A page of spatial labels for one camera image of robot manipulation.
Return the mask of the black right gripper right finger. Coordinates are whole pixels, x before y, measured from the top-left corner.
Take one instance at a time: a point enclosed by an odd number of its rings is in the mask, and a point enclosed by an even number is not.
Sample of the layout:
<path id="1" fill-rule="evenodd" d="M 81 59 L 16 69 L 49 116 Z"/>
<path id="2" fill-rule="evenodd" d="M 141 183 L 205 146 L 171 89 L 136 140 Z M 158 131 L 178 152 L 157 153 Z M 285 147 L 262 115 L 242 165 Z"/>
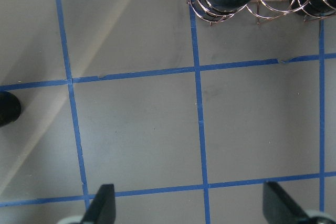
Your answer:
<path id="1" fill-rule="evenodd" d="M 308 223 L 309 216 L 277 183 L 264 182 L 263 215 L 267 223 Z"/>

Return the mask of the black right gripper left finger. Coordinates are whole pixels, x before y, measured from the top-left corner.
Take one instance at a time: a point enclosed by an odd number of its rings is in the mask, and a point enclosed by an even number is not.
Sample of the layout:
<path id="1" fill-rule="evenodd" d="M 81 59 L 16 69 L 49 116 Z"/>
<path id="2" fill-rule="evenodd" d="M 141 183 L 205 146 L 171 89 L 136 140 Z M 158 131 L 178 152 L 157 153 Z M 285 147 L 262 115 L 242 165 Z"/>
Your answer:
<path id="1" fill-rule="evenodd" d="M 80 223 L 114 224 L 115 203 L 114 184 L 101 185 Z"/>

